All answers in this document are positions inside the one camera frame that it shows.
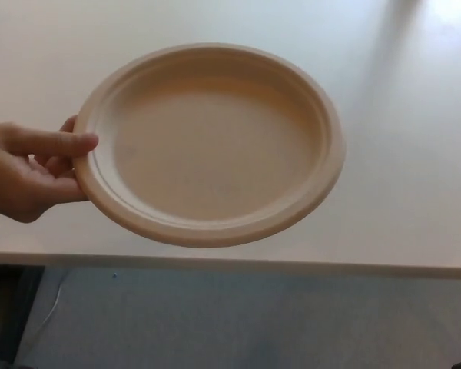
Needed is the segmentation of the person's bare hand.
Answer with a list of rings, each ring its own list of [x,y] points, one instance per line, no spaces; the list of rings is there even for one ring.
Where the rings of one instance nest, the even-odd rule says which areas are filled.
[[[21,223],[58,204],[85,201],[72,160],[98,144],[94,134],[73,132],[76,117],[59,131],[0,122],[0,214]]]

